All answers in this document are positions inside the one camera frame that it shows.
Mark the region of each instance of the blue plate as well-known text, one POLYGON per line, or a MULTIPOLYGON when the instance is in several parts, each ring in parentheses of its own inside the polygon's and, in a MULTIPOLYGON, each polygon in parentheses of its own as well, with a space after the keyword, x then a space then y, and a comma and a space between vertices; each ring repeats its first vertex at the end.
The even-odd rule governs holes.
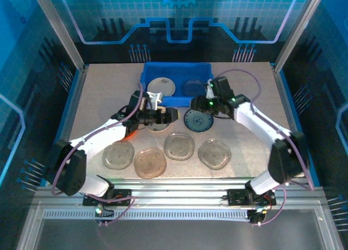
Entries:
POLYGON ((214 123, 210 114, 189 109, 184 115, 185 126, 193 132, 206 132, 214 123))

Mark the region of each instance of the blue tray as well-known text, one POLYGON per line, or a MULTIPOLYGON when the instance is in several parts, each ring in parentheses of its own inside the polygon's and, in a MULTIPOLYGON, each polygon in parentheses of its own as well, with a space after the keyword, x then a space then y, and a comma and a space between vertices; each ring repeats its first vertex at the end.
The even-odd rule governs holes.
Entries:
POLYGON ((204 62, 146 62, 140 82, 145 91, 156 78, 166 77, 175 83, 173 96, 165 96, 162 106, 189 107, 193 97, 205 95, 205 84, 213 78, 212 67, 204 62))

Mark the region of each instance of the beige table surface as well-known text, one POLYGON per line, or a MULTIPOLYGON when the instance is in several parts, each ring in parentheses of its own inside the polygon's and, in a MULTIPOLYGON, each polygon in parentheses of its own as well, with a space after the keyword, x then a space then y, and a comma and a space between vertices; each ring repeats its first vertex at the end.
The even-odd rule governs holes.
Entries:
MULTIPOLYGON (((253 73, 260 81, 262 93, 255 102, 258 109, 275 122, 289 128, 277 86, 268 62, 213 62, 212 73, 239 68, 253 73)), ((130 95, 137 90, 144 64, 92 64, 84 83, 70 139, 91 132, 105 123, 112 114, 128 104, 130 95)), ((252 98, 257 93, 257 84, 244 72, 226 73, 234 93, 252 98)), ((181 116, 188 108, 179 108, 181 116)), ((215 178, 255 177, 267 168, 269 149, 244 126, 229 120, 214 119, 212 128, 204 133, 187 129, 183 119, 172 123, 161 132, 138 130, 128 139, 135 153, 149 147, 163 149, 165 138, 176 131, 186 132, 195 139, 194 155, 187 161, 166 158, 167 168, 161 178, 215 178), (222 170, 210 170, 202 164, 197 151, 204 141, 216 138, 224 142, 232 152, 232 159, 222 170)), ((133 163, 125 170, 110 170, 102 164, 102 153, 98 153, 87 165, 88 174, 105 178, 137 178, 133 163)))

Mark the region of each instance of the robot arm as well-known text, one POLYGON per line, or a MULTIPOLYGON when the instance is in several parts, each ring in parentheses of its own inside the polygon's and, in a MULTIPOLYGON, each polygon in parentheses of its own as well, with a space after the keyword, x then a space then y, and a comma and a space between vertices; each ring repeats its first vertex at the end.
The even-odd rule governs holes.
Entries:
POLYGON ((100 176, 86 174, 86 165, 89 160, 107 146, 131 135, 138 129, 140 124, 145 126, 154 123, 168 124, 178 119, 178 110, 174 108, 158 109, 157 105, 161 102, 162 93, 145 92, 142 97, 139 97, 139 95, 139 91, 134 92, 127 106, 124 106, 105 124, 92 132, 70 142, 64 140, 56 142, 47 157, 48 162, 44 169, 43 177, 50 183, 53 183, 64 158, 73 147, 82 142, 83 144, 71 155, 69 161, 64 166, 57 182, 57 188, 68 196, 80 192, 104 199, 113 198, 114 186, 111 182, 100 176), (133 116, 122 124, 114 126, 114 123, 124 119, 134 110, 139 98, 141 98, 141 103, 133 116))
POLYGON ((306 167, 309 167, 304 135, 279 126, 252 107, 250 100, 244 95, 235 96, 226 77, 209 80, 207 95, 195 97, 191 101, 191 109, 213 115, 226 114, 248 128, 269 147, 271 153, 268 169, 246 184, 252 198, 264 195, 302 172, 301 164, 284 135, 293 141, 306 162, 306 167))

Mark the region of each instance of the white plate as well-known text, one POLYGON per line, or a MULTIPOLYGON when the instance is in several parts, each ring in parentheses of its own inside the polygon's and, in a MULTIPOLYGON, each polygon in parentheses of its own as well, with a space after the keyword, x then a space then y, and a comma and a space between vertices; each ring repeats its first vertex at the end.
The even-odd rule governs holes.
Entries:
POLYGON ((148 84, 147 91, 153 93, 162 92, 163 96, 172 96, 175 92, 175 83, 165 77, 156 78, 148 84))

